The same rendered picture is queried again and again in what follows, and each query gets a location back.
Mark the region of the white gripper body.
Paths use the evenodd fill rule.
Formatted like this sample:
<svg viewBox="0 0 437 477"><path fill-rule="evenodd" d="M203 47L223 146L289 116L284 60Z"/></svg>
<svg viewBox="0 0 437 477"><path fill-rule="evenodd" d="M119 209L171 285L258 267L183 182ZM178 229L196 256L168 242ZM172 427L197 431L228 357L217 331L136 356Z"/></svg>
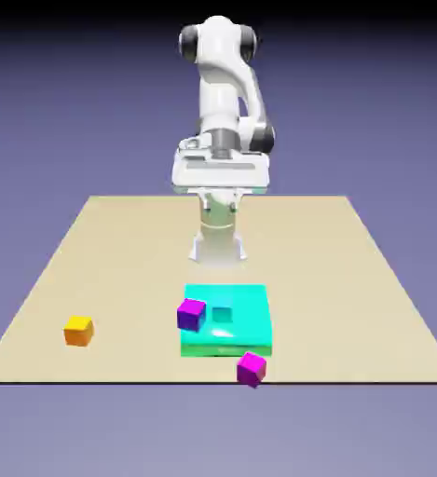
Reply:
<svg viewBox="0 0 437 477"><path fill-rule="evenodd" d="M215 159L209 149L177 150L171 182L181 193L198 189L266 190L269 186L269 157L232 150L231 158Z"/></svg>

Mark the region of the small purple cube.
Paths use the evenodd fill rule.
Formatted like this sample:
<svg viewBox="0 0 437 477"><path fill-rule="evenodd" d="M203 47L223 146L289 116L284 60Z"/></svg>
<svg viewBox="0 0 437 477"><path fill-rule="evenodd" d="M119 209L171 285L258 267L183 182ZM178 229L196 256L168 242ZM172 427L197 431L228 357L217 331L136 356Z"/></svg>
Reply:
<svg viewBox="0 0 437 477"><path fill-rule="evenodd" d="M206 319L206 303L185 298L178 306L176 315L179 329L197 333Z"/></svg>

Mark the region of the small magenta cube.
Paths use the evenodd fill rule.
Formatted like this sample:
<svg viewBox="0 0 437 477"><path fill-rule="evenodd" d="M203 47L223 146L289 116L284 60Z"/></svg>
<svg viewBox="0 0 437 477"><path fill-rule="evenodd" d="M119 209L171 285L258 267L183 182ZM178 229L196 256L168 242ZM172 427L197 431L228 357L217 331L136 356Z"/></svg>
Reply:
<svg viewBox="0 0 437 477"><path fill-rule="evenodd" d="M237 363L237 381L240 384L257 388L266 376L267 361L253 352L245 352Z"/></svg>

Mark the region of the small orange cube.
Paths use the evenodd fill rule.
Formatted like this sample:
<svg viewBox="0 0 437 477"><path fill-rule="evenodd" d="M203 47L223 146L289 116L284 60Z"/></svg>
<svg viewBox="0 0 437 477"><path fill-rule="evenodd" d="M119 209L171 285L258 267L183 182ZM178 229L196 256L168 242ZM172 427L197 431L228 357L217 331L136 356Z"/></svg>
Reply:
<svg viewBox="0 0 437 477"><path fill-rule="evenodd" d="M71 316L63 327L63 335L68 346L86 347L94 335L92 318Z"/></svg>

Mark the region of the large cyan box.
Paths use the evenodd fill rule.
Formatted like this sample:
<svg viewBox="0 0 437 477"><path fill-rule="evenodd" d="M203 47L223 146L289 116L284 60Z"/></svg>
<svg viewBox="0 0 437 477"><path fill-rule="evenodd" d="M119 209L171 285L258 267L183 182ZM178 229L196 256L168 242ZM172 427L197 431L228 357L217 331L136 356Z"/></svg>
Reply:
<svg viewBox="0 0 437 477"><path fill-rule="evenodd" d="M206 319L195 333L180 332L183 357L272 355L273 335L266 286L260 283L187 283L184 297L206 303ZM213 307L231 307L231 323L212 321Z"/></svg>

